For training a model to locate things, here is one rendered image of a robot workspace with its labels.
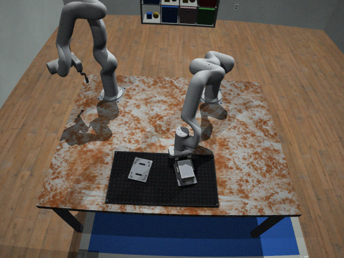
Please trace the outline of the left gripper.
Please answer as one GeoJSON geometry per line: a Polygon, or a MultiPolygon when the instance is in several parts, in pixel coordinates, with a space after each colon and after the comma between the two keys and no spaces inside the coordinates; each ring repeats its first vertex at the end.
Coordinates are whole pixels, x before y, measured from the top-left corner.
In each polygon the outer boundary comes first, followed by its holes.
{"type": "Polygon", "coordinates": [[[183,151],[177,150],[175,148],[175,146],[168,147],[169,157],[170,158],[177,157],[177,158],[175,158],[175,164],[176,164],[176,169],[177,169],[177,173],[178,174],[180,173],[180,171],[179,171],[179,167],[177,166],[177,162],[176,161],[178,161],[179,160],[178,158],[181,158],[181,157],[187,157],[188,159],[190,159],[190,162],[191,162],[191,165],[192,165],[192,168],[193,168],[193,171],[194,171],[194,167],[193,167],[192,160],[191,160],[191,155],[193,154],[193,152],[194,152],[194,149],[189,148],[189,147],[187,147],[183,151]]]}

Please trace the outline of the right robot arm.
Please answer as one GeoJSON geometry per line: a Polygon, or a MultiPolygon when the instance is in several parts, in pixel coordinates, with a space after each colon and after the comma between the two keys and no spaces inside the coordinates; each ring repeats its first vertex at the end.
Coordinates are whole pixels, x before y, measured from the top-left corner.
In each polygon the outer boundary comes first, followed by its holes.
{"type": "Polygon", "coordinates": [[[61,12],[56,47],[59,59],[46,63],[50,74],[66,77],[73,67],[71,60],[70,42],[76,19],[87,19],[93,35],[93,56],[101,65],[100,72],[103,90],[101,97],[106,101],[119,99],[123,92],[117,85],[115,69],[117,59],[107,50],[107,32],[102,20],[107,14],[107,9],[98,0],[83,0],[66,4],[61,12]],[[93,4],[92,4],[93,3],[93,4]]]}

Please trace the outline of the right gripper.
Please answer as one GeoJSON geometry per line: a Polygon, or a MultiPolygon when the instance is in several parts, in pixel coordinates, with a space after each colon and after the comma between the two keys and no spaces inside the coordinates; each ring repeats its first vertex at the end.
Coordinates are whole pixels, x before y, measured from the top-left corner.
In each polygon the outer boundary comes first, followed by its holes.
{"type": "Polygon", "coordinates": [[[83,67],[82,67],[81,61],[74,55],[73,52],[71,52],[71,60],[72,60],[72,62],[73,62],[73,66],[76,68],[76,70],[78,71],[78,73],[80,72],[81,75],[84,75],[84,76],[85,76],[86,83],[89,83],[89,80],[88,80],[88,78],[86,77],[85,72],[82,72],[83,67]]]}

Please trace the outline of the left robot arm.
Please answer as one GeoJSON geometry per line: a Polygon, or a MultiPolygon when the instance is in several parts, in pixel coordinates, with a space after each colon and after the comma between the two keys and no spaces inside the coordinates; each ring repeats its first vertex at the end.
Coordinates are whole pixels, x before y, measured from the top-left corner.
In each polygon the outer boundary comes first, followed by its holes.
{"type": "Polygon", "coordinates": [[[215,51],[207,52],[204,59],[192,60],[189,70],[194,76],[189,83],[181,119],[193,129],[194,136],[189,134],[186,127],[178,127],[175,132],[174,144],[177,150],[183,151],[187,147],[197,148],[202,134],[195,117],[200,100],[202,98],[209,103],[220,101],[222,97],[219,92],[221,81],[225,74],[233,69],[234,65],[235,61],[231,56],[215,51]]]}

